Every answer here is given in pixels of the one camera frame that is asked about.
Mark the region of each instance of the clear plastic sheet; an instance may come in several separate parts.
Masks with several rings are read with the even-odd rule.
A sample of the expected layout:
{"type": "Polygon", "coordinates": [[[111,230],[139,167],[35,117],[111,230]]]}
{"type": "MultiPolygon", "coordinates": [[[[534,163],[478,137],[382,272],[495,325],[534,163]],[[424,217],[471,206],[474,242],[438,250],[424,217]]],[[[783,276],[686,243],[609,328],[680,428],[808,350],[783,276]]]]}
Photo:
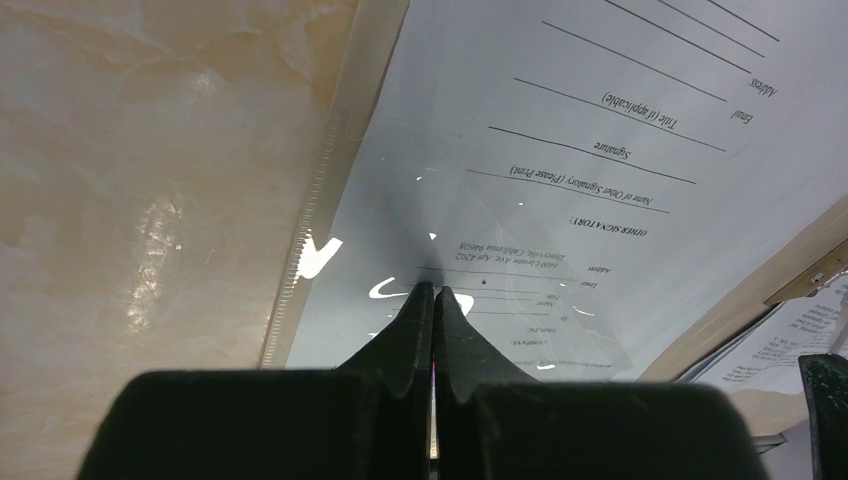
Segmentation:
{"type": "Polygon", "coordinates": [[[768,16],[775,41],[708,7],[762,58],[655,2],[413,1],[332,228],[298,257],[320,273],[286,366],[344,361],[427,280],[537,378],[637,378],[848,193],[831,10],[769,4],[793,19],[768,16]]]}

